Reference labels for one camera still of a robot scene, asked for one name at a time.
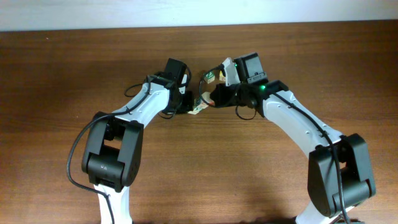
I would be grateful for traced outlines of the plain cream wooden block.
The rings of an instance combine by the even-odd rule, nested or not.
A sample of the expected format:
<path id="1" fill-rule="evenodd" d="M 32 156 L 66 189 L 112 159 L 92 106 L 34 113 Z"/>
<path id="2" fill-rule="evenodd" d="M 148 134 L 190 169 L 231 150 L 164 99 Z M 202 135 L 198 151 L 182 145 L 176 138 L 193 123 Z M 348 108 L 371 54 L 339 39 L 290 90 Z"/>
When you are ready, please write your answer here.
<path id="1" fill-rule="evenodd" d="M 201 98 L 196 98 L 194 100 L 194 110 L 203 110 L 206 109 L 208 107 L 208 105 L 206 103 L 203 102 L 203 100 Z"/>

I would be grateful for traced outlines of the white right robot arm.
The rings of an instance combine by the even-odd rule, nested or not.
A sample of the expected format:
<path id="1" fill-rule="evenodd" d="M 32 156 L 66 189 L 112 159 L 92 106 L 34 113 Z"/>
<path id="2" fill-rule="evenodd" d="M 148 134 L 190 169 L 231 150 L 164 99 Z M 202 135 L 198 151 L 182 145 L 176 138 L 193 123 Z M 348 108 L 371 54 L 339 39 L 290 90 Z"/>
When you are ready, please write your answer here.
<path id="1" fill-rule="evenodd" d="M 277 125 L 308 158 L 310 203 L 294 223 L 351 223 L 348 212 L 376 194 L 366 141 L 318 119 L 280 80 L 270 81 L 257 53 L 216 66 L 225 77 L 211 92 L 215 107 L 247 106 Z"/>

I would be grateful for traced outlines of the yellow J wooden block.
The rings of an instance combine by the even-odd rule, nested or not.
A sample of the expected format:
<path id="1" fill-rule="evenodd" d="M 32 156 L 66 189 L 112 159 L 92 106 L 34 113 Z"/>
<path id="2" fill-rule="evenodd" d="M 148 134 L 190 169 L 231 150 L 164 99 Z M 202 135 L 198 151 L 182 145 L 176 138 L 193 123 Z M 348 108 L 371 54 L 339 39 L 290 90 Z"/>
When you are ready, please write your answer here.
<path id="1" fill-rule="evenodd" d="M 219 73 L 219 80 L 220 80 L 221 82 L 225 82 L 225 81 L 226 81 L 226 77 L 223 75 L 223 72 L 222 72 L 222 71 L 220 71 L 220 73 Z"/>

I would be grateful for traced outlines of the green N wooden block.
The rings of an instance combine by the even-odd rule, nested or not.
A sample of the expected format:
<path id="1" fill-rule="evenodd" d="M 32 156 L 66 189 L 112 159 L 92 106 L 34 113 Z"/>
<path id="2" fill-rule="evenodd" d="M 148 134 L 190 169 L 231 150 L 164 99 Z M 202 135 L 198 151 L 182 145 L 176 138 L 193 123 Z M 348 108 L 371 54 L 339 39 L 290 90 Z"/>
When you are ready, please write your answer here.
<path id="1" fill-rule="evenodd" d="M 208 72 L 203 79 L 206 83 L 212 83 L 215 80 L 215 75 L 213 72 Z"/>

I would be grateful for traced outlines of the white back board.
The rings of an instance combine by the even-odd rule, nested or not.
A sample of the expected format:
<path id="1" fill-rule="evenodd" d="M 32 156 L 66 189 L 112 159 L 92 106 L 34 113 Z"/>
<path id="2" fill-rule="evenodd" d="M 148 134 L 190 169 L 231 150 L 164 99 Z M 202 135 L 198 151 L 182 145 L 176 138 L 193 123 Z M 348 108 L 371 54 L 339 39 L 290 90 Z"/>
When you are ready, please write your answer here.
<path id="1" fill-rule="evenodd" d="M 397 18 L 397 0 L 1 1 L 1 30 L 215 26 Z"/>

